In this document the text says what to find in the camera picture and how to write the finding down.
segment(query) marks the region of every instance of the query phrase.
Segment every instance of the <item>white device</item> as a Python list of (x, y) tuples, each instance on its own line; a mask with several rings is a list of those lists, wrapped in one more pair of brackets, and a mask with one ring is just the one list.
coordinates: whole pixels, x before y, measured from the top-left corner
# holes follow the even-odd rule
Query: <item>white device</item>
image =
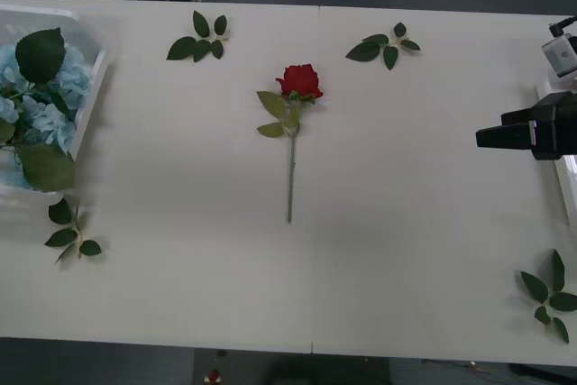
[[(539, 100), (555, 92), (569, 90), (577, 93), (577, 37), (563, 33), (563, 28), (575, 21), (577, 17), (572, 17), (549, 27), (555, 38), (543, 46), (543, 53), (551, 68), (547, 80), (535, 86)], [(575, 155), (565, 155), (555, 161), (555, 167), (570, 230), (577, 236), (577, 159)]]

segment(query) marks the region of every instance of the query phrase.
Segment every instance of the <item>white table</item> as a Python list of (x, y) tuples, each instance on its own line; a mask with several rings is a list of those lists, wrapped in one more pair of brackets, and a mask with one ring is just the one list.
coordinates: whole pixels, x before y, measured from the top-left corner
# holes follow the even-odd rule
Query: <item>white table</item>
[[(0, 335), (577, 365), (515, 280), (557, 248), (577, 289), (553, 163), (474, 139), (535, 102), (551, 17), (3, 1), (93, 17), (115, 61), (78, 157), (106, 254), (54, 266), (47, 216), (0, 214)], [(226, 54), (167, 62), (194, 9), (231, 17)], [(344, 58), (398, 21), (421, 56)], [(325, 96), (288, 226), (288, 144), (255, 132), (270, 116), (254, 92), (302, 63)]]

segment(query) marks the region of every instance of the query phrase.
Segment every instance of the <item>plastic container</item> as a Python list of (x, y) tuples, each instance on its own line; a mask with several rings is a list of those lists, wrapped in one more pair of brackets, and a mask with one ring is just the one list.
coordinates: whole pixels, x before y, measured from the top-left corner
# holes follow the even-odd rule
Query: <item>plastic container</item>
[[(108, 65), (108, 51), (95, 31), (76, 13), (60, 9), (0, 5), (0, 45), (15, 45), (32, 32), (57, 27), (60, 27), (64, 42), (76, 46), (84, 55), (85, 62), (91, 65), (90, 91), (74, 121), (76, 133), (70, 153), (76, 159)], [(0, 151), (0, 193), (46, 198), (50, 202), (56, 202), (61, 197), (59, 192), (42, 193), (23, 187), (22, 170), (15, 165), (13, 154), (6, 151)]]

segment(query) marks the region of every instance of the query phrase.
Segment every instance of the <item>green stem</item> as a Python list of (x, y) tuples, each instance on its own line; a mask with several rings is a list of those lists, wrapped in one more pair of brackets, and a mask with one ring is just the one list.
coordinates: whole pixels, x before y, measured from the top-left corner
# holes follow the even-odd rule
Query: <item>green stem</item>
[(24, 90), (23, 92), (20, 92), (19, 94), (9, 96), (9, 99), (16, 99), (18, 96), (26, 95), (27, 93), (28, 93), (28, 89)]
[(290, 173), (288, 174), (288, 213), (287, 222), (292, 221), (292, 186), (295, 182), (295, 149), (297, 148), (297, 135), (290, 135)]

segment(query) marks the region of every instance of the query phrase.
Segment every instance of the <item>leaf sprig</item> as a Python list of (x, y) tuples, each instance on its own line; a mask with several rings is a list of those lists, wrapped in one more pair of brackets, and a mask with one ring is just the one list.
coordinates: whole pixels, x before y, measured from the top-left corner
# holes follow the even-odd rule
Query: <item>leaf sprig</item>
[(77, 250), (78, 258), (84, 256), (97, 256), (102, 252), (100, 245), (91, 239), (84, 239), (84, 234), (78, 221), (79, 204), (76, 207), (74, 219), (70, 212), (70, 207), (66, 199), (48, 208), (48, 217), (57, 225), (71, 225), (54, 232), (50, 239), (44, 244), (47, 247), (66, 247), (58, 256), (56, 263), (66, 259)]
[[(176, 40), (170, 47), (167, 60), (183, 60), (192, 56), (196, 62), (202, 60), (209, 52), (213, 53), (217, 59), (221, 59), (224, 55), (223, 42), (228, 41), (228, 38), (210, 39), (210, 26), (208, 21), (200, 12), (195, 11), (192, 15), (192, 23), (195, 26), (200, 40), (196, 40), (192, 36), (185, 36)], [(224, 15), (221, 15), (215, 20), (215, 33), (219, 37), (223, 37), (226, 32), (228, 22)]]
[(383, 60), (389, 70), (393, 69), (398, 59), (398, 47), (408, 51), (421, 51), (419, 45), (407, 37), (407, 27), (403, 23), (398, 23), (393, 29), (395, 41), (391, 42), (389, 37), (383, 33), (369, 36), (354, 47), (346, 55), (347, 59), (357, 62), (368, 62), (375, 59), (382, 49)]
[(551, 256), (551, 266), (553, 269), (553, 294), (551, 294), (551, 296), (547, 286), (536, 276), (521, 271), (521, 278), (531, 298), (541, 304), (541, 306), (535, 310), (535, 319), (545, 326), (553, 323), (563, 341), (569, 343), (569, 333), (567, 332), (565, 324), (559, 317), (551, 318), (549, 316), (546, 304), (548, 303), (551, 308), (557, 311), (575, 311), (577, 310), (577, 296), (572, 293), (562, 292), (565, 286), (565, 266), (557, 250), (554, 250)]

